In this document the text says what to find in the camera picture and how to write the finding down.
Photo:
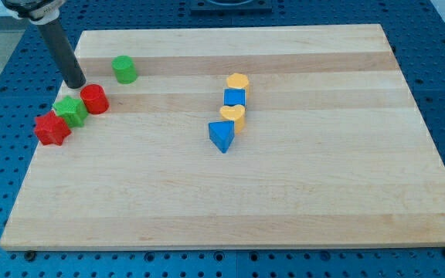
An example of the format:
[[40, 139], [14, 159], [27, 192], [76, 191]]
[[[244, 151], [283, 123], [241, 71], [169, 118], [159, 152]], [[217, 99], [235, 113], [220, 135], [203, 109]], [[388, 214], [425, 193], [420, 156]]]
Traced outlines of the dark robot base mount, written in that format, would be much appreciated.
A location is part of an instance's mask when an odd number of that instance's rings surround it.
[[191, 14], [271, 12], [273, 0], [188, 0]]

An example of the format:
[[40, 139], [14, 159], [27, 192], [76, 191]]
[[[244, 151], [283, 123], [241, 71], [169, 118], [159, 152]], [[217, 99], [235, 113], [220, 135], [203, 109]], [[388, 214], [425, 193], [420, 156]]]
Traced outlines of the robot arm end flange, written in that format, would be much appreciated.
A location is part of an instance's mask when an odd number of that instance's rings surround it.
[[28, 19], [34, 25], [45, 25], [58, 19], [59, 8], [66, 0], [1, 0], [11, 17]]

